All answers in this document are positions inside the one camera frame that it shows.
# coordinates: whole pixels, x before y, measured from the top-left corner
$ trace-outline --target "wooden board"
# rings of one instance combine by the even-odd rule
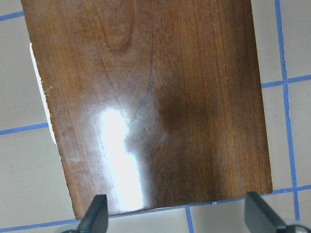
[[[22,0],[73,209],[272,191],[250,0]]]

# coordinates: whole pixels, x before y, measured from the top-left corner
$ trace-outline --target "dark brown wood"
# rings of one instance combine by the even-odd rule
[[[22,0],[74,212],[272,191],[250,0]]]

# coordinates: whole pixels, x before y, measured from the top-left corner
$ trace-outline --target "floor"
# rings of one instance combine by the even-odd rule
[[[311,225],[311,1],[252,0],[274,192],[285,219]],[[29,53],[19,0],[0,0],[0,233],[76,223]],[[246,233],[243,200],[109,219],[109,233]]]

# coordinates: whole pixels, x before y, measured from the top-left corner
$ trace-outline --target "blue tape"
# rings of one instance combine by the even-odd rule
[[[268,88],[268,87],[274,87],[274,86],[281,86],[283,85],[284,81],[275,81],[275,82],[269,82],[269,83],[262,83],[262,88]]]
[[[191,217],[191,211],[188,206],[185,207],[186,209],[186,215],[187,215],[187,222],[188,222],[188,227],[189,227],[189,233],[194,233],[193,229],[193,222],[192,222],[192,217]]]
[[[27,126],[8,129],[8,130],[1,130],[0,135],[5,135],[5,134],[9,134],[9,133],[18,133],[18,132],[23,132],[23,131],[28,131],[28,130],[36,130],[36,129],[46,128],[48,126],[49,125],[47,124],[47,122],[41,123],[41,124],[36,124],[36,125],[27,125]]]
[[[80,221],[77,221],[75,219],[70,219],[70,220],[63,220],[63,221],[56,221],[56,222],[47,222],[47,223],[41,223],[41,224],[27,225],[27,226],[9,227],[9,228],[0,229],[0,233],[1,232],[14,232],[14,231],[21,231],[21,230],[29,230],[29,229],[42,228],[42,227],[67,225],[67,224],[73,224],[73,223],[79,223],[79,222]]]
[[[311,75],[290,78],[288,79],[288,83],[296,83],[296,82],[307,81],[307,80],[311,80]]]
[[[297,221],[300,220],[300,211],[299,211],[299,200],[298,200],[298,192],[294,192],[294,211],[295,211],[295,219]]]
[[[306,186],[298,187],[296,190],[305,191],[305,190],[310,190],[310,189],[311,189],[311,185],[306,185]]]
[[[278,46],[279,46],[279,52],[280,52],[282,80],[284,81],[283,101],[284,101],[284,110],[285,110],[286,133],[287,133],[288,152],[289,152],[290,167],[291,167],[292,185],[293,185],[293,188],[297,188],[292,125],[291,125],[291,119],[289,116],[290,105],[289,105],[289,95],[288,95],[288,80],[287,80],[287,72],[286,72],[285,56],[284,56],[284,38],[283,38],[283,32],[282,32],[281,6],[280,6],[279,0],[275,0],[275,9],[276,9],[276,26],[277,26]],[[298,194],[296,191],[294,191],[294,211],[295,211],[295,219],[299,220],[300,219],[299,201],[298,201]]]
[[[12,19],[12,18],[21,17],[21,16],[24,16],[24,12],[22,12],[22,11],[11,13],[8,15],[3,15],[3,16],[0,16],[0,22],[8,20],[8,19]]]

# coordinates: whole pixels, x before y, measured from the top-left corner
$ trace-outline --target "wood grain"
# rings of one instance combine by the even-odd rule
[[[250,0],[22,0],[73,209],[272,191]]]

